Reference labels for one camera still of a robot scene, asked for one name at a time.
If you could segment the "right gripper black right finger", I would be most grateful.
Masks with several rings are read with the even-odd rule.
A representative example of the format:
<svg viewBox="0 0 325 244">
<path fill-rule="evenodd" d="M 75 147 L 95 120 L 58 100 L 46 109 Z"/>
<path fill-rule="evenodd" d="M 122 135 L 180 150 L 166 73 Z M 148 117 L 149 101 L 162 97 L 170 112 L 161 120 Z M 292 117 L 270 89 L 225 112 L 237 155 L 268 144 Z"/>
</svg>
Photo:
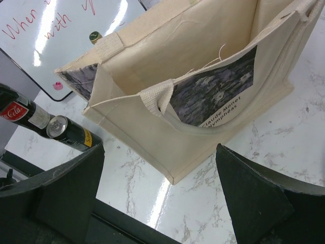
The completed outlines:
<svg viewBox="0 0 325 244">
<path fill-rule="evenodd" d="M 324 243 L 324 187 L 218 144 L 216 166 L 237 243 Z"/>
</svg>

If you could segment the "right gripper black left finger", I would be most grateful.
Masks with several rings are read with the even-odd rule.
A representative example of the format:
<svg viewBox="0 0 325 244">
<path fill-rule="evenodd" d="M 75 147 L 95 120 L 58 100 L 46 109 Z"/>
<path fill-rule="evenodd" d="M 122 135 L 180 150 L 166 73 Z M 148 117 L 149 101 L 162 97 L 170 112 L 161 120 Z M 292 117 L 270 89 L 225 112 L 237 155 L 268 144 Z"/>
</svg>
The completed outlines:
<svg viewBox="0 0 325 244">
<path fill-rule="evenodd" d="M 104 166 L 101 144 L 1 188 L 1 243 L 84 243 Z"/>
</svg>

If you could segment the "Coca-Cola glass bottle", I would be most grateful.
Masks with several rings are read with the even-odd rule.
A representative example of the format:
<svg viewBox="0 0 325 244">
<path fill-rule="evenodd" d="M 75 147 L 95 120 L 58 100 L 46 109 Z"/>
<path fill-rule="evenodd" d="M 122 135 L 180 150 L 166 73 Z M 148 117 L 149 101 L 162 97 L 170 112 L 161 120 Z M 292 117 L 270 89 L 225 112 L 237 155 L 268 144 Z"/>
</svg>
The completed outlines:
<svg viewBox="0 0 325 244">
<path fill-rule="evenodd" d="M 47 138 L 46 127 L 54 116 L 21 93 L 1 84 L 1 117 Z"/>
</svg>

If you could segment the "cream canvas Monet tote bag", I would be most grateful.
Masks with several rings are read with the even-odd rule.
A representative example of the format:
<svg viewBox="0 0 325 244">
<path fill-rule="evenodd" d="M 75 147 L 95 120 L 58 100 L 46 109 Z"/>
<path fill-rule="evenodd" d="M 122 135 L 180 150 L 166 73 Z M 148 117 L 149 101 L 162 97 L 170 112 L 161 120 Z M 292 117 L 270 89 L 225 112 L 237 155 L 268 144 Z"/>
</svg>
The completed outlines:
<svg viewBox="0 0 325 244">
<path fill-rule="evenodd" d="M 176 184 L 293 89 L 299 1 L 162 1 L 56 74 Z"/>
</svg>

